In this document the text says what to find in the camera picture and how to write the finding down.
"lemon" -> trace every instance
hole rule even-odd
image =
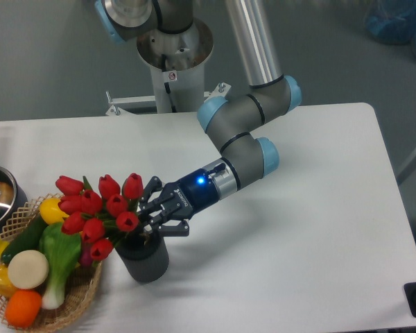
[[[60,199],[58,198],[49,198],[44,199],[40,204],[40,215],[42,216],[43,221],[47,224],[63,222],[64,218],[69,216],[58,207],[59,202]]]

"artificial flower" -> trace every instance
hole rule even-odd
[[[116,225],[120,231],[131,232],[139,225],[139,218],[133,212],[122,212],[117,216]]]
[[[94,260],[104,260],[110,255],[114,246],[111,241],[102,238],[91,246],[91,258]]]
[[[83,230],[85,222],[86,221],[83,219],[82,214],[80,212],[75,212],[69,215],[66,220],[64,220],[62,225],[62,232],[65,234],[75,234],[80,232]]]
[[[106,202],[106,210],[113,217],[117,217],[128,210],[128,202],[120,194],[113,194]]]
[[[138,199],[144,192],[144,185],[141,181],[141,176],[136,173],[131,173],[126,178],[125,184],[123,184],[123,196],[127,199]]]
[[[102,198],[108,200],[113,194],[120,194],[120,185],[110,175],[105,175],[98,181],[98,190]]]
[[[83,182],[67,176],[60,176],[55,185],[65,196],[77,196],[83,190]]]
[[[82,197],[81,196],[63,196],[60,198],[58,207],[68,215],[79,212],[82,209]]]
[[[102,198],[93,190],[87,189],[82,194],[82,212],[95,215],[103,208]]]
[[[85,243],[94,243],[103,236],[105,236],[105,227],[101,220],[94,217],[86,221],[82,232],[82,239]]]

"light blue joint cap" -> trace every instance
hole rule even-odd
[[[211,119],[214,117],[220,107],[222,107],[222,105],[226,102],[228,102],[228,100],[225,97],[217,96],[209,99],[199,108],[197,111],[197,119],[205,133],[207,132],[207,128]]]
[[[272,173],[279,167],[279,153],[277,152],[275,144],[273,144],[266,137],[257,139],[260,143],[263,153],[263,176]]]
[[[100,17],[100,20],[102,21],[103,26],[105,27],[106,31],[110,34],[111,40],[116,44],[124,43],[125,41],[117,33],[110,19],[106,15],[105,9],[103,9],[103,6],[102,6],[102,1],[97,0],[94,5],[96,6],[98,16]]]
[[[302,92],[300,91],[299,85],[297,85],[297,81],[292,76],[284,76],[284,78],[291,89],[291,103],[288,108],[288,111],[291,111],[302,102]]]

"white round vegetable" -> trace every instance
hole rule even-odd
[[[49,263],[46,257],[36,250],[26,250],[17,254],[8,266],[8,277],[20,289],[33,289],[48,277]]]

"sticker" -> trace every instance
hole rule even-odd
[[[177,81],[177,71],[164,71],[164,82],[175,82]]]

